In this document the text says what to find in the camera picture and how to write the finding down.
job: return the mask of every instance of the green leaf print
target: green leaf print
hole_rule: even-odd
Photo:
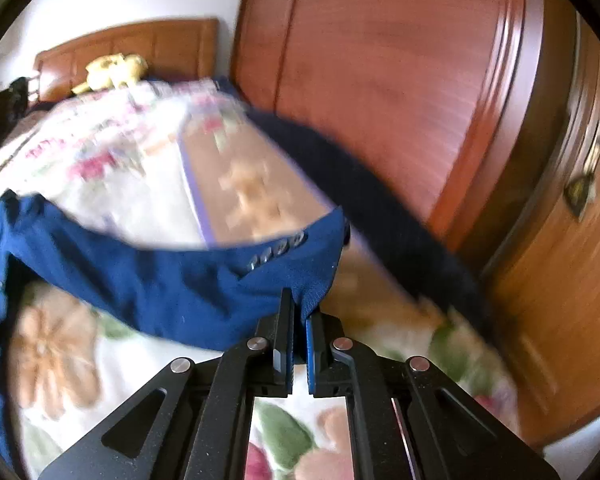
[[[43,176],[47,171],[49,171],[54,165],[56,164],[55,160],[52,160],[51,162],[47,162],[46,164],[43,164],[42,166],[36,168],[35,170],[33,170],[33,172],[31,173],[31,176]]]
[[[495,382],[494,374],[488,359],[481,357],[476,360],[468,374],[469,393],[474,397],[478,395],[490,397]]]
[[[107,339],[126,339],[136,333],[132,328],[129,328],[110,314],[102,311],[97,312],[102,335]]]
[[[25,417],[22,421],[22,447],[35,476],[39,476],[62,453],[60,446],[45,430],[35,427]]]
[[[456,383],[462,379],[469,364],[469,354],[453,342],[456,328],[446,323],[437,328],[429,343],[429,358]]]
[[[300,457],[314,447],[311,432],[275,404],[260,401],[255,409],[260,416],[264,445],[281,468],[293,469]]]
[[[400,352],[392,348],[379,348],[377,354],[393,361],[400,361],[401,363],[406,361]]]
[[[294,474],[285,473],[284,471],[280,471],[280,469],[276,469],[273,472],[273,480],[294,480]]]

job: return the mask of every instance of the plush toy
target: plush toy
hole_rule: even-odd
[[[86,69],[87,81],[73,88],[74,94],[136,85],[146,73],[148,65],[138,54],[112,54],[94,59]]]

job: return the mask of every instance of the blanket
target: blanket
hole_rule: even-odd
[[[89,229],[171,249],[274,237],[333,207],[209,80],[62,102],[0,150],[0,195],[7,188],[39,192]],[[429,357],[517,431],[516,390],[496,352],[455,310],[411,298],[352,227],[322,309],[380,355]],[[32,348],[44,350],[29,352],[33,372],[10,383],[31,478],[173,358],[219,355],[135,332],[45,283],[23,298],[10,358]],[[310,397],[305,373],[296,367],[288,399],[256,403],[246,478],[352,478],[344,400]]]

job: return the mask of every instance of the bed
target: bed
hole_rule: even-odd
[[[383,356],[428,356],[517,431],[516,389],[484,340],[488,314],[471,277],[349,153],[209,79],[216,27],[213,18],[124,25],[40,53],[34,101],[58,104],[25,118],[1,147],[0,196],[40,193],[84,227],[179,250],[274,238],[341,205],[352,240],[321,308]],[[151,80],[67,99],[82,66],[120,51],[146,57]],[[33,283],[7,355],[16,467],[37,478],[170,360],[219,353],[143,335]],[[352,478],[347,444],[330,431],[348,431],[344,401],[312,399],[304,373],[289,399],[257,403],[248,480]]]

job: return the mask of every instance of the blue garment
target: blue garment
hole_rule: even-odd
[[[307,229],[302,244],[249,271],[275,242],[220,250],[138,250],[80,227],[40,195],[0,199],[0,323],[8,262],[147,334],[223,350],[278,310],[291,288],[302,320],[329,290],[347,235],[340,209]],[[0,453],[10,462],[0,394]]]

